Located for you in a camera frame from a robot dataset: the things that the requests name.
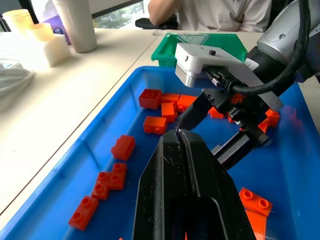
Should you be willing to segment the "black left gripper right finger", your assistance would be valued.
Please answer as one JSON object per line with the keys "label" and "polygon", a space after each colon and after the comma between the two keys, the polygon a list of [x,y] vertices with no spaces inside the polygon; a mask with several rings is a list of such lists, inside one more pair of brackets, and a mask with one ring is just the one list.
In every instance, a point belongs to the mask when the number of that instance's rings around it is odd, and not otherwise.
{"label": "black left gripper right finger", "polygon": [[231,176],[202,137],[180,130],[191,184],[189,240],[254,240],[255,234]]}

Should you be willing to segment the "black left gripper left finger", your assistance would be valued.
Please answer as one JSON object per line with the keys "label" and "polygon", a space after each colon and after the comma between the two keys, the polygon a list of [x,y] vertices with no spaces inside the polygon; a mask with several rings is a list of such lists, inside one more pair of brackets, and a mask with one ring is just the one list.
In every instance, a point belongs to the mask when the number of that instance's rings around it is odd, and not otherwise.
{"label": "black left gripper left finger", "polygon": [[132,239],[200,239],[200,135],[170,130],[160,137],[138,183]]}

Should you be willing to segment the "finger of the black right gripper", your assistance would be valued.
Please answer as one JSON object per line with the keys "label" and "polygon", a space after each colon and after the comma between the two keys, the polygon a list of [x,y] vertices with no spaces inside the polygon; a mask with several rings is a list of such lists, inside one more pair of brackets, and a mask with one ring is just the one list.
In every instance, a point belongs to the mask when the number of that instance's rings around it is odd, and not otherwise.
{"label": "finger of the black right gripper", "polygon": [[226,170],[229,170],[250,153],[255,144],[246,132],[239,131],[223,145],[215,146],[211,153]]}
{"label": "finger of the black right gripper", "polygon": [[207,116],[210,110],[210,101],[205,93],[197,99],[179,116],[177,129],[192,130]]}

